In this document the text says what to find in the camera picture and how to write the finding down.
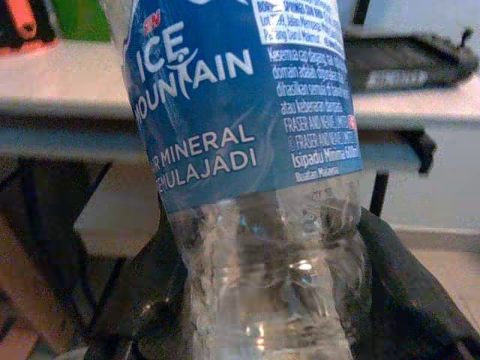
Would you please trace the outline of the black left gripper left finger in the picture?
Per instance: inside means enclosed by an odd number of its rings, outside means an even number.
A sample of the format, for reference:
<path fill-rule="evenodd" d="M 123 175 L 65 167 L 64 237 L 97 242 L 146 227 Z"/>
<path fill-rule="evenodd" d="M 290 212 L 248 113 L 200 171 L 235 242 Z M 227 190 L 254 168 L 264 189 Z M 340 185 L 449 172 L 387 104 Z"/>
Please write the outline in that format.
<path fill-rule="evenodd" d="M 185 360 L 187 269 L 167 215 L 148 244 L 108 280 L 88 327 L 85 360 Z"/>

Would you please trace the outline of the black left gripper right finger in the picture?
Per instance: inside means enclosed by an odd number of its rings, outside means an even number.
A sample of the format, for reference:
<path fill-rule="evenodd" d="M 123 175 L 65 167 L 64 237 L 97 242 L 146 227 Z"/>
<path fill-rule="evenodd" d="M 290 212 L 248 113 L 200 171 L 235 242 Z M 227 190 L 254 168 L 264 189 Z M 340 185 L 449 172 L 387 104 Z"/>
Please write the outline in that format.
<path fill-rule="evenodd" d="M 480 333 L 395 231 L 367 209 L 358 230 L 373 278 L 355 360 L 480 360 Z"/>

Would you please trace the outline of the clear water bottle blue label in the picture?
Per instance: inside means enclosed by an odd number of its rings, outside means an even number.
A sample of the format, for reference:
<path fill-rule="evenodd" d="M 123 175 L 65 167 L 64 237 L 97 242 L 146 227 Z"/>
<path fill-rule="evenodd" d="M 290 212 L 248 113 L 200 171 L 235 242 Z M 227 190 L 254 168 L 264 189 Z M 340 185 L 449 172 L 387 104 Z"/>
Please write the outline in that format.
<path fill-rule="evenodd" d="M 190 360 L 353 360 L 371 306 L 337 0 L 100 0 Z"/>

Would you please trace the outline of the green object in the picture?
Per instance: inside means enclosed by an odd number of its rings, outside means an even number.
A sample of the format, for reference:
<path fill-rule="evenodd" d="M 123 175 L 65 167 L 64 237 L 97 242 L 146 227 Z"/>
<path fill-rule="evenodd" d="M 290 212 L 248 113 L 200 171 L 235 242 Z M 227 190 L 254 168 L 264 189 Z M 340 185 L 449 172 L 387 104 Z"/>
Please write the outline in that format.
<path fill-rule="evenodd" d="M 72 41 L 110 42 L 110 27 L 99 0 L 50 0 L 60 35 Z"/>

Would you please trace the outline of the orange and black object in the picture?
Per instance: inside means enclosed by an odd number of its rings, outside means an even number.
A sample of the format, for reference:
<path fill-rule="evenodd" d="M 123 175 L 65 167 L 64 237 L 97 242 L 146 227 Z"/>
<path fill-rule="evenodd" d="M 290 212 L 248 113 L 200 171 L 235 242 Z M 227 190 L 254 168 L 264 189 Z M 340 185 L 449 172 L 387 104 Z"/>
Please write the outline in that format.
<path fill-rule="evenodd" d="M 0 0 L 0 57 L 55 46 L 46 0 Z"/>

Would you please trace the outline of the white table with black frame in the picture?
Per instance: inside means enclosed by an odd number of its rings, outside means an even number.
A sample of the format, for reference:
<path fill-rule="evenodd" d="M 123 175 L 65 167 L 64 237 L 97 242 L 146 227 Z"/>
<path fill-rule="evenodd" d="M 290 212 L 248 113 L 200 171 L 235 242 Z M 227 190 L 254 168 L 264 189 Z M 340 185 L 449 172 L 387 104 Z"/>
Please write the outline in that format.
<path fill-rule="evenodd" d="M 110 43 L 0 53 L 0 157 L 25 167 L 27 248 L 58 290 L 87 254 L 132 257 L 160 210 Z"/>

